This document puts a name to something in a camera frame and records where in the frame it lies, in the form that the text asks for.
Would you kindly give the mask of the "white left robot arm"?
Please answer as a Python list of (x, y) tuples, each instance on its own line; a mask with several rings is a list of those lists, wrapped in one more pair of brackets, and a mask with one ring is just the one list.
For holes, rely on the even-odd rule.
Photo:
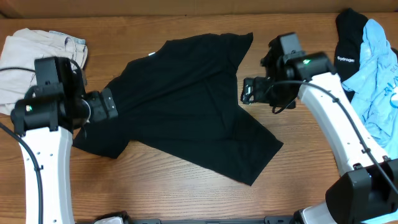
[(70, 152), (74, 129), (118, 115), (110, 89), (70, 95), (60, 84), (33, 86), (12, 111), (25, 167), (26, 222), (74, 223)]

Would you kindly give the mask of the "black t-shirt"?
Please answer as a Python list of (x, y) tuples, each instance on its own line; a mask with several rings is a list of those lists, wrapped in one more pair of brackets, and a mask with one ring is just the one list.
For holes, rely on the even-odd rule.
[(73, 145), (117, 158), (139, 141), (252, 185), (282, 147), (238, 103), (237, 71), (253, 35), (167, 41), (108, 83), (117, 117), (87, 124)]

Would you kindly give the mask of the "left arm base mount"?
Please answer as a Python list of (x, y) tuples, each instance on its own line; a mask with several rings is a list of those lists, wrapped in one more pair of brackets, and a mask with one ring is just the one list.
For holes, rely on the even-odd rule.
[(102, 215), (94, 220), (93, 224), (131, 224), (131, 217), (126, 211), (113, 212)]

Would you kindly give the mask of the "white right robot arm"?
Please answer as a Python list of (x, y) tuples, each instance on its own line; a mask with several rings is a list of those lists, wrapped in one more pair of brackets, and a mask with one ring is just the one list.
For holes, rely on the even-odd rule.
[(397, 211), (397, 160), (372, 138), (348, 101), (323, 52), (292, 52), (261, 60), (266, 77), (245, 78), (241, 101), (285, 107), (300, 100), (333, 151), (340, 178), (325, 200), (301, 209), (292, 223), (366, 223)]

